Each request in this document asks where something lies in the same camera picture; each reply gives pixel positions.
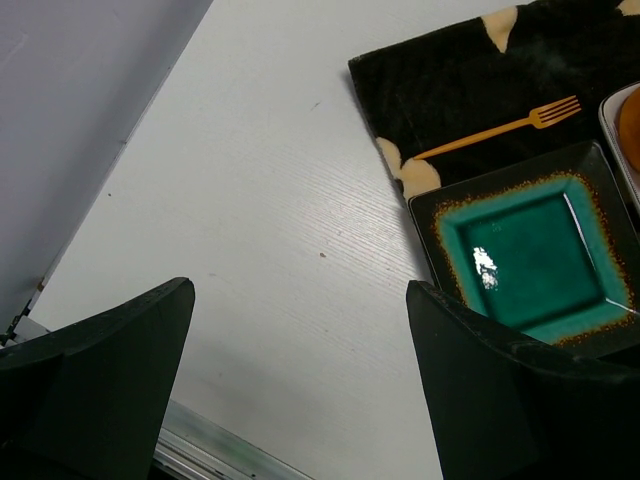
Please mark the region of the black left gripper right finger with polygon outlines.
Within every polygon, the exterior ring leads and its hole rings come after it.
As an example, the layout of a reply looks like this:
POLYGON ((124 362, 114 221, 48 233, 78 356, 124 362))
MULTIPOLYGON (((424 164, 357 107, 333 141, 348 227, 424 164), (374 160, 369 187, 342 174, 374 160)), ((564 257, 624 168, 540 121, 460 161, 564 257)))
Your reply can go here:
POLYGON ((411 335, 447 479, 635 479, 639 350, 576 356, 411 281, 411 335))

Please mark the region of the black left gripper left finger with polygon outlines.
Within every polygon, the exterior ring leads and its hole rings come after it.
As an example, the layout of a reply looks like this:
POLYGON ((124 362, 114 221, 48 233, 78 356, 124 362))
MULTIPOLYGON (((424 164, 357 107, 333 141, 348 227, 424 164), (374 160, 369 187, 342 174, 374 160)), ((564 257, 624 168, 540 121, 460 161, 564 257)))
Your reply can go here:
POLYGON ((174 278, 2 349, 2 478, 146 478, 194 304, 174 278))

